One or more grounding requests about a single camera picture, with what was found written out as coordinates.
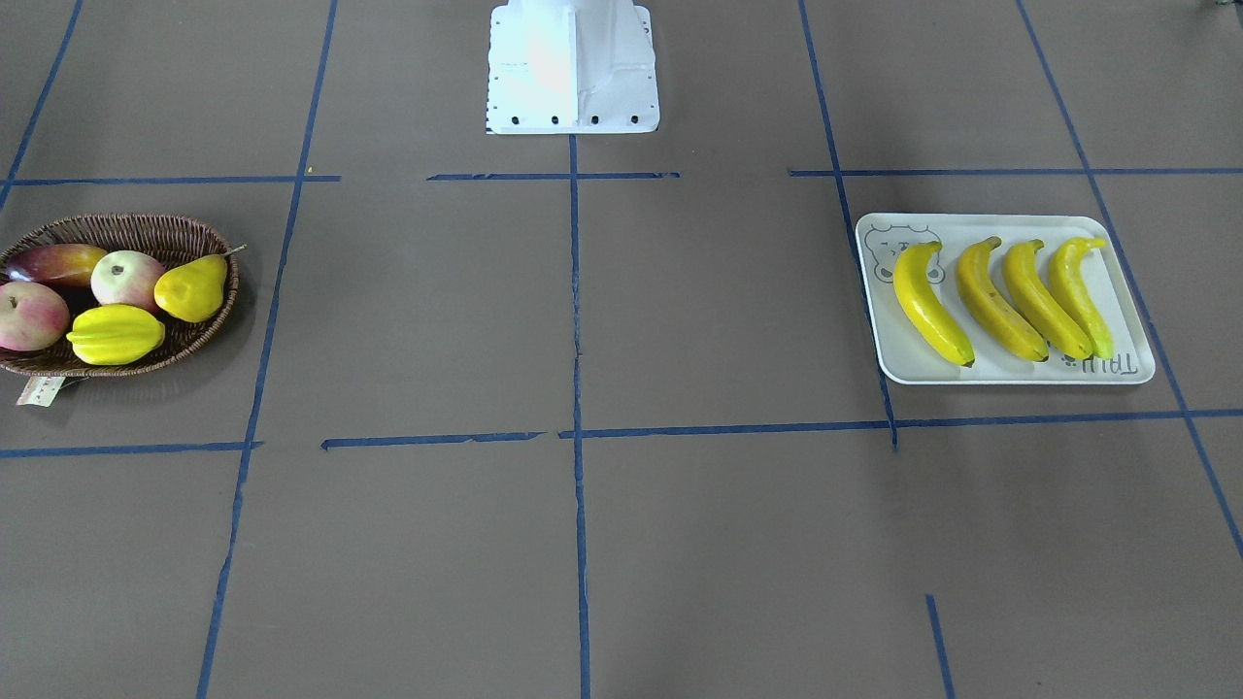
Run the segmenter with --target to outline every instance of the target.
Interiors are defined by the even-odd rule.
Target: mango
[[[89,287],[94,265],[108,251],[86,243],[55,243],[14,252],[5,265],[12,281]]]

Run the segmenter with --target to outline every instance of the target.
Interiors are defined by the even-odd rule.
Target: blue tape line
[[[1243,408],[1213,408],[1207,410],[1188,410],[1193,418],[1241,418]],[[1074,423],[1114,423],[1131,420],[1181,420],[1182,410],[1137,410],[1114,413],[1068,413],[1044,415],[983,415],[968,418],[904,418],[895,420],[900,428],[933,429],[943,427],[998,427],[1021,424],[1074,424]],[[583,439],[618,439],[626,437],[692,437],[712,434],[778,434],[804,432],[848,432],[863,429],[889,429],[888,420],[839,420],[819,423],[757,423],[730,425],[677,425],[677,427],[635,427],[579,429]],[[401,437],[358,437],[326,439],[321,448],[344,447],[387,447],[419,444],[460,444],[467,442],[522,442],[534,439],[543,432],[497,432],[490,434],[428,434]],[[557,433],[558,439],[573,439],[574,430]]]
[[[1203,410],[1206,417],[1243,417],[1243,409]],[[1071,413],[1064,415],[993,415],[975,418],[905,418],[895,420],[899,428],[941,427],[996,427],[1017,424],[1073,424],[1127,420],[1177,420],[1181,410],[1150,410],[1135,413]],[[888,429],[888,420],[842,420],[823,423],[771,423],[732,425],[639,427],[613,429],[584,429],[584,439],[614,439],[624,437],[686,437],[711,434],[772,434],[799,432],[846,432],[863,429]],[[559,432],[561,439],[571,439],[573,432]]]
[[[572,179],[665,179],[680,178],[681,173],[444,173],[428,182],[482,182],[482,180],[572,180]]]
[[[354,447],[395,447],[403,444],[465,444],[467,442],[527,442],[544,434],[542,432],[493,432],[490,434],[429,434],[424,437],[360,437],[352,439],[324,439],[319,448],[346,449]]]
[[[578,173],[578,179],[677,179],[682,173]]]
[[[44,113],[44,104],[47,103],[47,96],[52,92],[52,83],[56,82],[56,75],[61,71],[61,62],[65,61],[65,52],[70,47],[70,40],[73,39],[73,29],[77,26],[78,15],[82,14],[82,0],[73,2],[73,11],[70,14],[70,21],[65,26],[65,35],[61,37],[61,47],[56,51],[56,58],[52,61],[52,67],[47,72],[47,80],[44,81],[44,90],[39,93],[39,100],[35,102],[35,111],[30,114],[30,121],[26,122],[26,131],[21,134],[21,143],[17,146],[17,153],[12,158],[12,164],[9,165],[9,177],[5,178],[4,187],[0,188],[0,209],[4,209],[5,201],[9,200],[9,193],[12,190],[12,182],[17,179],[17,170],[21,168],[22,159],[26,158],[26,148],[30,147],[30,139],[35,134],[35,124],[39,123],[39,116]]]
[[[256,442],[255,447],[262,445]],[[241,442],[208,442],[204,444],[119,444],[113,447],[44,447],[34,449],[0,449],[0,459],[37,459],[44,456],[98,456],[106,454],[183,454],[186,451],[237,451]]]
[[[583,488],[583,333],[578,244],[578,138],[569,137],[569,289],[574,307],[574,539],[578,549],[578,682],[582,699],[592,698],[592,639],[587,590],[587,501]]]
[[[835,177],[833,170],[788,170],[789,177]],[[975,177],[975,175],[1083,175],[1084,168],[927,168],[842,170],[842,177]],[[1090,168],[1103,175],[1197,175],[1243,174],[1243,168]]]
[[[932,624],[932,641],[936,643],[936,659],[941,665],[941,683],[945,684],[945,699],[955,699],[953,677],[950,674],[950,655],[945,652],[945,637],[941,634],[941,617],[936,612],[936,598],[925,595],[929,608],[929,623]]]
[[[292,183],[297,175],[225,175],[225,177],[78,177],[58,179],[16,179],[14,187],[60,187],[67,184],[266,184]],[[303,182],[341,182],[341,175],[305,175]]]
[[[1053,97],[1058,102],[1058,109],[1062,112],[1062,118],[1066,123],[1066,129],[1070,132],[1070,141],[1074,143],[1075,153],[1079,154],[1079,160],[1083,163],[1084,174],[1088,177],[1088,183],[1091,185],[1093,195],[1096,198],[1096,205],[1100,206],[1100,214],[1103,218],[1103,224],[1105,230],[1109,233],[1110,239],[1112,239],[1115,251],[1117,254],[1119,266],[1122,269],[1122,275],[1130,284],[1131,290],[1135,295],[1135,305],[1140,311],[1145,325],[1149,326],[1149,332],[1152,335],[1152,347],[1156,350],[1157,357],[1161,359],[1161,367],[1165,369],[1166,377],[1170,379],[1170,388],[1173,391],[1175,399],[1178,402],[1178,409],[1182,413],[1183,422],[1187,425],[1187,432],[1191,434],[1191,440],[1196,447],[1196,454],[1199,456],[1201,466],[1204,469],[1204,475],[1208,478],[1209,488],[1213,491],[1213,496],[1217,499],[1217,505],[1222,511],[1222,516],[1226,519],[1226,526],[1229,530],[1231,539],[1234,541],[1234,549],[1243,558],[1243,535],[1239,532],[1238,524],[1234,520],[1233,512],[1231,512],[1229,504],[1226,501],[1226,494],[1222,491],[1221,483],[1217,479],[1217,473],[1213,470],[1213,464],[1208,458],[1208,451],[1204,449],[1204,444],[1199,438],[1199,430],[1196,429],[1196,420],[1187,408],[1187,400],[1183,397],[1182,389],[1178,387],[1178,379],[1175,377],[1173,367],[1170,364],[1170,357],[1166,354],[1165,345],[1161,342],[1161,336],[1157,332],[1156,323],[1152,322],[1152,315],[1149,312],[1147,303],[1144,301],[1144,295],[1140,292],[1140,285],[1135,280],[1135,274],[1131,270],[1131,265],[1126,259],[1126,251],[1122,249],[1122,241],[1119,239],[1117,230],[1114,226],[1112,216],[1109,214],[1109,206],[1105,205],[1105,195],[1100,190],[1100,185],[1096,182],[1096,177],[1093,174],[1091,167],[1088,164],[1088,154],[1084,150],[1083,143],[1079,141],[1079,133],[1075,131],[1075,126],[1070,119],[1070,111],[1066,108],[1065,100],[1062,98],[1062,91],[1058,90],[1058,82],[1053,78],[1053,70],[1049,67],[1049,61],[1044,56],[1044,50],[1040,47],[1040,40],[1035,36],[1035,26],[1032,24],[1032,17],[1027,12],[1027,7],[1023,5],[1023,0],[1014,0],[1018,5],[1018,11],[1023,17],[1023,24],[1027,26],[1028,36],[1032,39],[1032,45],[1035,49],[1035,55],[1040,61],[1040,67],[1044,70],[1044,77],[1049,82],[1049,88],[1053,91]]]
[[[899,420],[902,427],[992,427],[1011,424],[1071,424],[1114,423],[1127,420],[1177,420],[1180,410],[1150,410],[1136,413],[1074,413],[1066,415],[1001,415],[989,418],[910,418]]]
[[[1243,418],[1243,408],[1216,408],[1209,410],[1187,410],[1191,417],[1199,418]]]
[[[267,379],[267,363],[272,356],[272,338],[276,335],[276,318],[281,303],[281,282],[285,276],[285,265],[288,260],[290,241],[293,238],[293,226],[297,221],[298,204],[302,198],[302,183],[306,179],[307,159],[311,153],[311,138],[314,134],[314,119],[319,109],[319,93],[323,90],[323,76],[328,66],[328,50],[332,46],[332,29],[337,20],[337,0],[331,0],[328,6],[328,21],[323,32],[323,46],[319,50],[319,66],[316,72],[314,90],[311,93],[311,108],[307,111],[306,131],[302,136],[302,153],[298,157],[297,175],[293,180],[293,197],[290,200],[290,215],[285,225],[285,240],[281,245],[281,261],[276,269],[276,280],[272,289],[272,302],[267,311],[267,330],[264,336],[264,351],[260,356],[259,373],[255,378],[255,398],[250,409],[250,420],[246,424],[246,442],[241,451],[237,465],[237,485],[234,489],[232,519],[229,527],[229,549],[225,553],[224,565],[220,567],[220,577],[216,581],[216,595],[211,604],[211,622],[208,627],[208,641],[203,649],[203,667],[199,670],[199,685],[196,699],[206,699],[208,685],[211,680],[211,664],[216,652],[216,639],[220,636],[220,619],[224,613],[225,593],[229,590],[229,575],[232,570],[234,547],[237,544],[237,527],[241,522],[242,488],[246,485],[246,476],[250,473],[250,456],[255,442],[255,432],[259,425],[259,412],[264,403],[264,384]]]
[[[789,177],[834,177],[833,170],[789,170]],[[929,168],[888,170],[842,170],[842,177],[933,177],[933,175],[1081,175],[1081,168]]]
[[[850,255],[855,261],[855,270],[859,272],[859,296],[863,299],[863,312],[870,325],[873,321],[871,312],[868,310],[868,290],[864,286],[864,272],[859,262],[859,244],[855,241],[853,234],[850,203],[846,200],[846,183],[842,178],[842,162],[838,159],[838,144],[833,137],[833,121],[829,118],[829,102],[824,95],[824,82],[820,80],[820,62],[815,57],[815,41],[812,39],[812,22],[807,17],[807,2],[804,0],[798,0],[798,14],[803,21],[803,40],[807,42],[807,57],[812,63],[812,78],[815,82],[815,97],[820,104],[824,138],[829,146],[829,160],[833,163],[833,179],[838,185],[838,201],[842,205],[842,218],[845,221],[846,241],[850,244]],[[876,363],[876,381],[880,386],[881,399],[885,403],[885,419],[889,420],[889,439],[896,451],[897,422],[894,419],[894,403],[889,394],[889,379],[885,378],[885,372],[881,371],[879,362]]]
[[[584,439],[615,439],[620,437],[690,437],[710,434],[774,434],[789,432],[842,432],[853,429],[888,429],[886,420],[848,420],[835,423],[787,423],[787,424],[733,424],[701,427],[638,427],[613,429],[584,429]],[[572,432],[558,434],[569,439]]]

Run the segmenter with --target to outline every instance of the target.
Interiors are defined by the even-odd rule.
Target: bear logo
[[[863,236],[863,244],[871,257],[871,275],[885,284],[894,284],[894,265],[897,256],[911,245],[941,240],[937,234],[927,226],[911,228],[909,225],[892,225],[888,228],[871,226]],[[941,252],[932,256],[929,262],[929,281],[941,284],[945,280],[945,270],[941,267]]]

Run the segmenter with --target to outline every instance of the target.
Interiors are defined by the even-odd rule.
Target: red apple
[[[0,347],[35,352],[56,343],[70,327],[70,307],[61,295],[34,281],[0,286]]]

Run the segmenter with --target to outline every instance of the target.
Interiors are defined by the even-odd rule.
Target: yellow pear
[[[227,255],[204,255],[191,262],[173,267],[155,282],[155,305],[174,318],[190,323],[203,322],[215,315],[225,302]]]

